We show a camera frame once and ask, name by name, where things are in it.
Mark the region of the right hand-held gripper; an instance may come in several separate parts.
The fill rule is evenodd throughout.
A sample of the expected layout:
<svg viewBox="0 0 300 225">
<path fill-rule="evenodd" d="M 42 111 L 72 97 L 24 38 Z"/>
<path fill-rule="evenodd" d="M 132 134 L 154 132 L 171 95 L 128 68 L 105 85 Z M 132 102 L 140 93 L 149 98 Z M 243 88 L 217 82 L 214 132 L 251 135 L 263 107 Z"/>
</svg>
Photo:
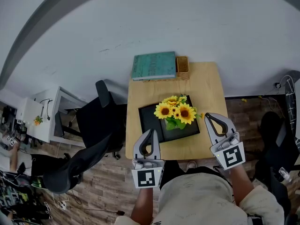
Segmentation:
<svg viewBox="0 0 300 225">
<path fill-rule="evenodd" d="M 244 145 L 240 134 L 235 132 L 233 122 L 221 114 L 210 112 L 205 114 L 204 121 L 212 144 L 210 151 L 222 168 L 228 170 L 244 163 Z"/>
</svg>

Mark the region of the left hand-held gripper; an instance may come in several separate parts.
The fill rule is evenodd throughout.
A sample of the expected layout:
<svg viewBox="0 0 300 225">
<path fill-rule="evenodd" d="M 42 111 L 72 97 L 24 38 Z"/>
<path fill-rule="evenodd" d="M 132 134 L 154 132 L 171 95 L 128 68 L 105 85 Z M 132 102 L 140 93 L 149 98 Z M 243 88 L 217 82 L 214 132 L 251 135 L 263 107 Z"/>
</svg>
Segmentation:
<svg viewBox="0 0 300 225">
<path fill-rule="evenodd" d="M 161 184 L 165 161 L 161 159 L 158 134 L 149 129 L 136 141 L 133 148 L 132 176 L 136 188 L 156 188 Z"/>
</svg>

